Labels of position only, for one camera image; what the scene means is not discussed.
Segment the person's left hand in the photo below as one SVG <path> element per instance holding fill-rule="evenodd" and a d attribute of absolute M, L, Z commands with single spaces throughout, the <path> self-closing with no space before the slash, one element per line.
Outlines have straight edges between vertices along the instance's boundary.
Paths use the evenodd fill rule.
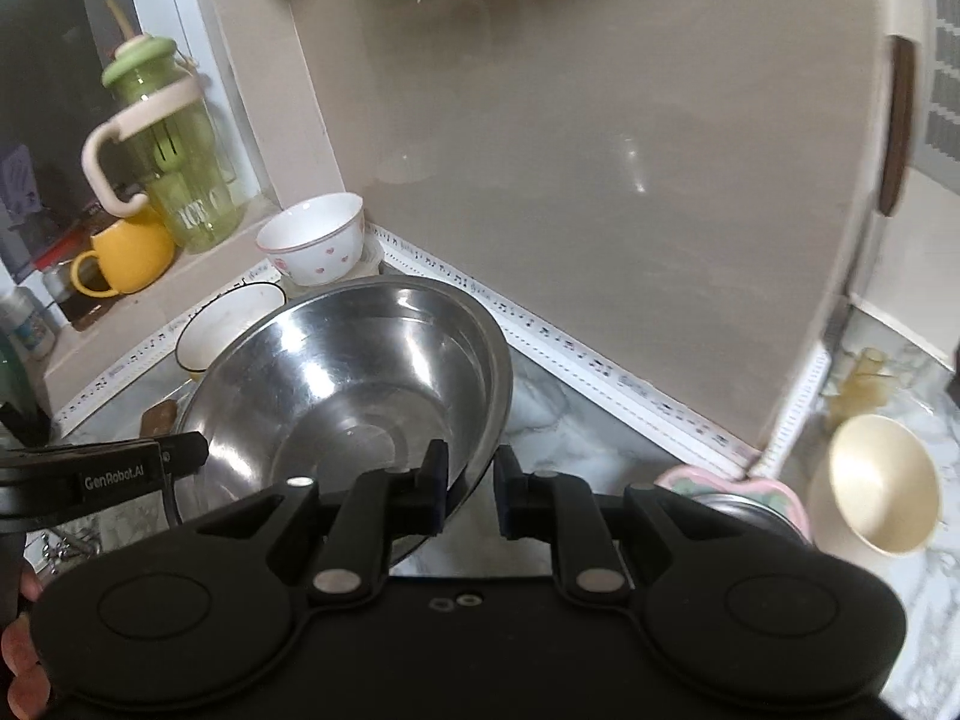
<path fill-rule="evenodd" d="M 18 616 L 2 631 L 2 717 L 36 720 L 49 708 L 50 681 L 31 637 L 29 612 L 44 587 L 26 559 L 20 559 Z"/>

